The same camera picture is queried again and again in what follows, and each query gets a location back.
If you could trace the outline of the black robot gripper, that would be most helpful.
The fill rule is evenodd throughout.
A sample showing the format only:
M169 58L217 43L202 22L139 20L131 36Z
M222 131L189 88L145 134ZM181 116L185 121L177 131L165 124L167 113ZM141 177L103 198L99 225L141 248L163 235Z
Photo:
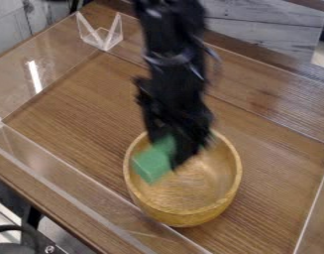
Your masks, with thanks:
M151 76L134 79L150 142L173 135L173 170L210 144L213 112L205 102L207 66L202 50L177 55L146 52Z

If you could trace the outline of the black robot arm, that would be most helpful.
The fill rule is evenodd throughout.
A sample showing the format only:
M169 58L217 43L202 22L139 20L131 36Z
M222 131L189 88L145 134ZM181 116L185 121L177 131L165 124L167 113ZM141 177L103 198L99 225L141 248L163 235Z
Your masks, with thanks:
M147 78L134 78L137 101L150 141L174 141L167 159L178 168L207 146L214 122L205 102L213 53L203 41L206 9L199 0L133 0L133 6L150 70Z

